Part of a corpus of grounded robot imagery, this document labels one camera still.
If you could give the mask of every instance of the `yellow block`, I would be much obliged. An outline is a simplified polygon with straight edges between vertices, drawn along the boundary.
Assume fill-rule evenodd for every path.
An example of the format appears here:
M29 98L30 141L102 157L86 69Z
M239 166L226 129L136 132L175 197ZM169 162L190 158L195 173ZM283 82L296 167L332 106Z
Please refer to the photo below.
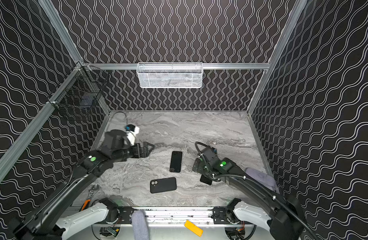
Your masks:
M201 235L203 234L202 229L200 229L198 226L196 226L195 224L191 223L188 220L185 222L184 226L189 230L191 230L192 232L194 232L199 237L201 237Z

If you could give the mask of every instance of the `phone screen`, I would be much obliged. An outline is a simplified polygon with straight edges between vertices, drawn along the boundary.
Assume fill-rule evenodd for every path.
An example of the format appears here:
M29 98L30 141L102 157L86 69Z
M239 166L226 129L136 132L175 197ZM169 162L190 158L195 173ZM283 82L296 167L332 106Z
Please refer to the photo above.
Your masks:
M169 166L170 172L180 172L181 171L181 159L183 152L172 151L171 165Z

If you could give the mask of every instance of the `wire basket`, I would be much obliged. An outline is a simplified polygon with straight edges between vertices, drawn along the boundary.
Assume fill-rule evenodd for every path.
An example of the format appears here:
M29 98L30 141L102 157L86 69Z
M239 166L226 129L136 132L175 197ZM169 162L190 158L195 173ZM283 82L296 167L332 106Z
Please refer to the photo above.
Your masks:
M203 64L138 63L136 74L142 88L201 88Z
M52 105L67 120L89 120L92 109L98 105L109 73L92 66L83 66L80 74L68 84Z

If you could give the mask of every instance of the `patterned wall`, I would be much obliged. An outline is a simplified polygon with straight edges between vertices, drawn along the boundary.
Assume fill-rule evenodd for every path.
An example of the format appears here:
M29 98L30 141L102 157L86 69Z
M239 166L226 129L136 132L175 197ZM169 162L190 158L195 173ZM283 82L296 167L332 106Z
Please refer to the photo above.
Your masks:
M295 0L53 0L85 62L268 62Z
M253 120L321 239L368 240L368 0L307 3Z
M74 66L35 0L0 0L0 158Z
M52 114L0 184L0 239L13 238L7 231L11 218L31 212L69 176L92 146L103 119L100 107L87 122Z
M241 110L263 70L205 70L202 88L140 88L136 71L113 71L103 94L111 109Z

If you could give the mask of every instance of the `marble surface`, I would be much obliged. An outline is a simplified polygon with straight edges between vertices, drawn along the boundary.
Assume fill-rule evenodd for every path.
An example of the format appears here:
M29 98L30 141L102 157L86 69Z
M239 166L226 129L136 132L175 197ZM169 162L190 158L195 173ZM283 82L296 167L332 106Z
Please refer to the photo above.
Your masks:
M200 174L192 171L197 157L194 142L217 148L220 158L228 157L243 170L247 167L265 172L245 112L127 112L112 113L105 131L124 129L129 124L140 127L138 141L156 145L147 158L117 162L95 184L101 189L93 199L110 197L120 205L130 206L224 206L233 198L254 204L239 190L222 182L206 185ZM182 151L180 173L169 172L172 151ZM177 190L151 194L153 179L175 177ZM87 189L74 205L83 204Z

